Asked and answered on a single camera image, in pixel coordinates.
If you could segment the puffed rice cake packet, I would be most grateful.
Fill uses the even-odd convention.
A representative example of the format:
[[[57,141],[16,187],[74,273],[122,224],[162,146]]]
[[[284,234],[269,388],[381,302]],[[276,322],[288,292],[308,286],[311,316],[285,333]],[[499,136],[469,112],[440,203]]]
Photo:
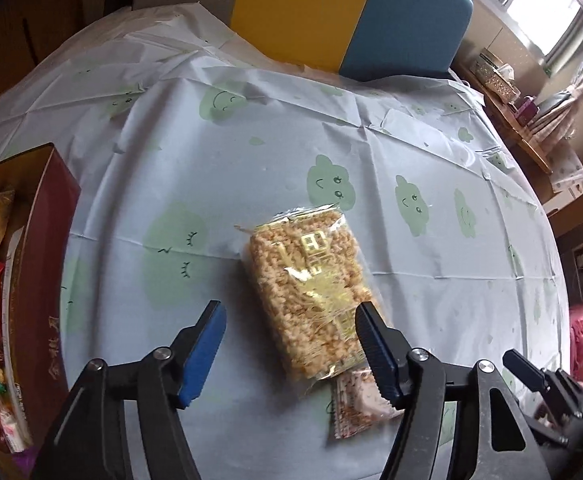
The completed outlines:
[[[361,365],[355,310],[381,301],[341,209],[292,209],[247,233],[246,268],[290,380],[311,387]]]

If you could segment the wooden side shelf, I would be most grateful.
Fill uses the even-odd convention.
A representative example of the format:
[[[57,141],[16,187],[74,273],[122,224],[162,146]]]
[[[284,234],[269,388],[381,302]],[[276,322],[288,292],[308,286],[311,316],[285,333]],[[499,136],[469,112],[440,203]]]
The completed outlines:
[[[452,68],[485,97],[485,112],[518,162],[543,205],[554,235],[560,237],[583,225],[583,166],[571,147],[559,144],[546,151],[515,118],[511,106],[489,90],[467,62]]]

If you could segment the tissue box on shelf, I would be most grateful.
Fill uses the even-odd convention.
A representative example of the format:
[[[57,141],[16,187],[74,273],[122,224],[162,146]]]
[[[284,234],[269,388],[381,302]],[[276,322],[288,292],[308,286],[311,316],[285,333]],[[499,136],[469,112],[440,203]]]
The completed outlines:
[[[471,70],[480,83],[496,94],[503,103],[513,104],[520,97],[514,69],[490,50],[483,48],[477,54]]]

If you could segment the gold tin box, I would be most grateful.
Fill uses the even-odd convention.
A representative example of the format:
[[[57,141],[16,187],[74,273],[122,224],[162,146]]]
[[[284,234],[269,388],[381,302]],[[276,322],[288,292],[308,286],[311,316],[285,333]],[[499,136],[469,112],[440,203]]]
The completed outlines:
[[[60,348],[60,284],[80,186],[51,143],[0,162],[15,191],[0,245],[5,391],[0,464],[39,446],[68,392]]]

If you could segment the white curtain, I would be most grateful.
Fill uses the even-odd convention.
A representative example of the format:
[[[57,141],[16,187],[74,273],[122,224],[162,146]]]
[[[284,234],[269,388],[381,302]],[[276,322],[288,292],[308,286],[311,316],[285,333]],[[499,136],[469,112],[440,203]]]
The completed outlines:
[[[552,191],[578,191],[583,196],[583,163],[570,145],[583,107],[583,58],[569,85],[544,99],[529,125],[531,140],[545,153],[552,172]]]

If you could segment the grey yellow blue sofa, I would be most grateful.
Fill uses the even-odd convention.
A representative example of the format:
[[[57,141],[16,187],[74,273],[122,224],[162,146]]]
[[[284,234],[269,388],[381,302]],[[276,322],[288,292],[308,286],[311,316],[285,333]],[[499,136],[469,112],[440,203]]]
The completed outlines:
[[[201,4],[275,61],[357,81],[447,75],[474,11],[471,0],[133,0],[177,3]]]

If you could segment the white cloud-print tablecloth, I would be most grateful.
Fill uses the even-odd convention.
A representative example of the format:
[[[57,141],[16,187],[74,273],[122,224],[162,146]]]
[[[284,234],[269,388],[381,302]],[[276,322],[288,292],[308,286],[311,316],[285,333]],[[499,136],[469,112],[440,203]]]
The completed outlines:
[[[120,13],[0,96],[0,161],[53,144],[80,195],[52,311],[26,309],[19,392],[50,414],[86,362],[135,361],[217,299],[228,328],[181,415],[206,479],[376,479],[397,431],[331,436],[331,389],[286,376],[246,269],[249,234],[340,206],[374,292],[441,360],[569,364],[549,219],[468,89],[276,63],[202,6]]]

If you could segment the white pastry snack packet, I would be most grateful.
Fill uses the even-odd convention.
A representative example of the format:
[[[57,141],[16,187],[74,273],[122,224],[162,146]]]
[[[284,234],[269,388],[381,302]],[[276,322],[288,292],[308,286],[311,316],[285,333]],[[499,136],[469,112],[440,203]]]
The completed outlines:
[[[336,440],[352,438],[404,413],[380,395],[369,368],[348,370],[338,375],[333,386],[331,406]]]

